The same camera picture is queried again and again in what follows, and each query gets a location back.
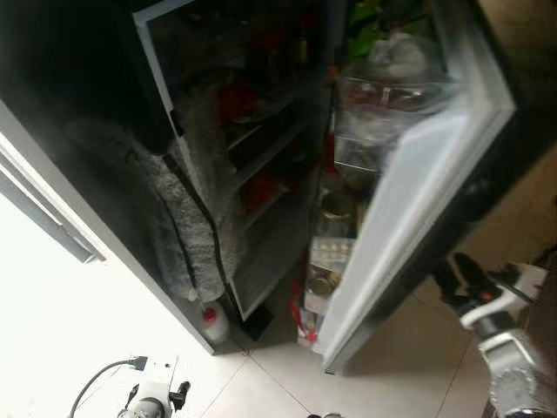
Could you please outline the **green packet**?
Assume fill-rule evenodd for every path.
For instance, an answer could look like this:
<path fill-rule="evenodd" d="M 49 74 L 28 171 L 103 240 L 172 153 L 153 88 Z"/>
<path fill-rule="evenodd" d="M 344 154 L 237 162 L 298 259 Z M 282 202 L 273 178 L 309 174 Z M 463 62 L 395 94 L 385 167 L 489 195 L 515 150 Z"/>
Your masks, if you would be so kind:
<path fill-rule="evenodd" d="M 383 17 L 385 0 L 355 0 L 347 17 L 347 56 L 365 57 L 373 46 L 390 35 Z"/>

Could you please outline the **grey mottled cloth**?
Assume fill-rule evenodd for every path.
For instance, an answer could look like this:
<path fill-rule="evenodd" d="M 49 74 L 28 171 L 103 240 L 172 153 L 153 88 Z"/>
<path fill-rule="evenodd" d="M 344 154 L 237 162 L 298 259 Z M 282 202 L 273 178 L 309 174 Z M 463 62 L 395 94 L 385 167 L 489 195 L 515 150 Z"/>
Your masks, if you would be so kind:
<path fill-rule="evenodd" d="M 169 295 L 196 303 L 222 298 L 245 252 L 219 89 L 199 81 L 178 94 L 185 134 L 164 152 L 107 119 L 103 100 L 57 106 L 77 190 Z"/>

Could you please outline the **pale carton pack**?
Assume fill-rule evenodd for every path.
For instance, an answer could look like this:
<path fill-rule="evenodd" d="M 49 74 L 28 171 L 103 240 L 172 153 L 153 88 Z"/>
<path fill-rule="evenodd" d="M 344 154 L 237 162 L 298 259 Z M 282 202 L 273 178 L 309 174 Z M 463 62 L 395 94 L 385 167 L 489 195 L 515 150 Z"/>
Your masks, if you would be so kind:
<path fill-rule="evenodd" d="M 309 248 L 311 266 L 334 273 L 345 273 L 351 258 L 355 239 L 315 236 Z"/>

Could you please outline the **clear plastic door bin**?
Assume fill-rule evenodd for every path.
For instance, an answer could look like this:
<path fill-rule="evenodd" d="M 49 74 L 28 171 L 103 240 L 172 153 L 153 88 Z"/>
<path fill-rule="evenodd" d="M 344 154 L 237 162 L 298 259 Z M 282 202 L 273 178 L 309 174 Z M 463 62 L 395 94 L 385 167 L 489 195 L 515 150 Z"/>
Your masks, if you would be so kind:
<path fill-rule="evenodd" d="M 337 80 L 334 131 L 343 137 L 386 142 L 448 107 L 460 91 L 453 81 L 385 83 L 366 78 Z"/>

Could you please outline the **small metal can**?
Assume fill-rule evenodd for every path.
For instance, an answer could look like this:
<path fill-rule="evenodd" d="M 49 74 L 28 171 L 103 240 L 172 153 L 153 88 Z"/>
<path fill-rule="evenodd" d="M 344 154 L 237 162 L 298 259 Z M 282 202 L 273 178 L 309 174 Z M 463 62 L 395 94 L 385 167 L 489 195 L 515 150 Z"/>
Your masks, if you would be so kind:
<path fill-rule="evenodd" d="M 313 275 L 305 284 L 304 289 L 306 294 L 327 301 L 337 289 L 338 283 L 339 276 L 335 272 L 326 272 Z"/>

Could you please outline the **white bottle red cap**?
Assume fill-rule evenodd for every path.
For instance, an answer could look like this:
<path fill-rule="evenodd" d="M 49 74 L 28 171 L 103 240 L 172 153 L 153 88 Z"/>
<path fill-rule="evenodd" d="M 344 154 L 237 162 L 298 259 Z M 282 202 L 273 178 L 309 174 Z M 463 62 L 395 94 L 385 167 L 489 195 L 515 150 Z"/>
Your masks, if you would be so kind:
<path fill-rule="evenodd" d="M 200 304 L 200 332 L 211 345 L 223 345 L 230 339 L 231 324 L 226 311 L 217 301 Z"/>

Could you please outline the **red and white package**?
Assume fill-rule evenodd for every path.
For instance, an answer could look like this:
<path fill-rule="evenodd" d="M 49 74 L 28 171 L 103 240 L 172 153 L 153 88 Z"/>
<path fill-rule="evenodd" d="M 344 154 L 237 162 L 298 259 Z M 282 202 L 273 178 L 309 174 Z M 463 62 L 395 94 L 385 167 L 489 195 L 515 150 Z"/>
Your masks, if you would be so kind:
<path fill-rule="evenodd" d="M 302 279 L 295 279 L 291 287 L 289 309 L 296 326 L 299 345 L 313 347 L 317 342 L 317 315 L 304 307 Z"/>

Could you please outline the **black fridge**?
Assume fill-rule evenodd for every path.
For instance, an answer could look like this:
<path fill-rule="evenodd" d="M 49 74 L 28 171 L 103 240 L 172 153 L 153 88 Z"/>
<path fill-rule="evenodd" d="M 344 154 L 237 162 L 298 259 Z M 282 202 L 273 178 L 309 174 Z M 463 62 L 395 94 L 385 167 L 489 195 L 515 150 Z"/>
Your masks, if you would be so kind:
<path fill-rule="evenodd" d="M 0 0 L 0 134 L 104 256 L 211 354 L 289 324 L 279 287 L 306 266 L 323 178 L 332 79 L 351 0 Z M 218 300 L 230 339 L 211 345 L 199 307 L 169 295 L 77 190 L 59 105 L 104 101 L 148 151 L 185 134 L 176 97 L 218 81 L 245 252 Z"/>

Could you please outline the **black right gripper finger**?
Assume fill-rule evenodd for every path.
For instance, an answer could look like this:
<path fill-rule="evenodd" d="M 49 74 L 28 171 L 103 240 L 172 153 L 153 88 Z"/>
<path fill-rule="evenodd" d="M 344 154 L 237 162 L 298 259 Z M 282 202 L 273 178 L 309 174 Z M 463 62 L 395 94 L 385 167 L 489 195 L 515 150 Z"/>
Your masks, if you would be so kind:
<path fill-rule="evenodd" d="M 448 260 L 441 260 L 434 264 L 433 281 L 440 291 L 440 299 L 443 303 L 460 304 L 463 302 L 463 296 L 457 292 L 460 282 Z"/>
<path fill-rule="evenodd" d="M 493 291 L 493 283 L 491 283 L 486 272 L 482 267 L 465 253 L 455 253 L 454 263 L 456 263 L 458 274 L 466 284 L 468 293 L 490 293 Z"/>

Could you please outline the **white plastic bag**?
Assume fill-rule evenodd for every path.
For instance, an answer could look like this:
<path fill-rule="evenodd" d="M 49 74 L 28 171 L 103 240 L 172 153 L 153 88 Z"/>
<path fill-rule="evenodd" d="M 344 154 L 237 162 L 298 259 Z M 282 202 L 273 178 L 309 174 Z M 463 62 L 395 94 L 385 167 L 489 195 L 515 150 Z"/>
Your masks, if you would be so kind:
<path fill-rule="evenodd" d="M 387 81 L 418 80 L 435 69 L 431 47 L 423 38 L 405 32 L 374 41 L 367 56 L 367 75 Z"/>

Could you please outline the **black fridge door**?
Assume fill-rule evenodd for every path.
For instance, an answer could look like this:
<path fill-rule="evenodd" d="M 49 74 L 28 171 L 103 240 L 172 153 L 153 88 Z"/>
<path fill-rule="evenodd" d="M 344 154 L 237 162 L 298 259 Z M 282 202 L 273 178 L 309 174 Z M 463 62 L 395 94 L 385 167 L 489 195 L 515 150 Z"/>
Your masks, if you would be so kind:
<path fill-rule="evenodd" d="M 435 69 L 425 78 L 374 79 L 367 60 L 342 77 L 385 83 L 453 81 L 448 107 L 386 142 L 335 134 L 345 174 L 372 172 L 369 203 L 353 230 L 351 258 L 319 323 L 312 347 L 319 369 L 344 374 L 435 263 L 457 245 L 552 150 L 549 104 L 496 32 L 480 0 L 426 0 Z"/>

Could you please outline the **grey sliding door frame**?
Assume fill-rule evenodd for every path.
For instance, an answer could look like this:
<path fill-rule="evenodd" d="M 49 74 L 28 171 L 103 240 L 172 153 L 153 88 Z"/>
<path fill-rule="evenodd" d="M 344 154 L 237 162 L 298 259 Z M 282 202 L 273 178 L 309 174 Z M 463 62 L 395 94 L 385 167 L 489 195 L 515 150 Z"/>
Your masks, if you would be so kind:
<path fill-rule="evenodd" d="M 106 260 L 66 218 L 60 208 L 48 199 L 44 189 L 31 177 L 33 171 L 23 156 L 3 134 L 0 134 L 0 195 L 49 238 L 54 239 L 78 262 L 87 264 Z"/>

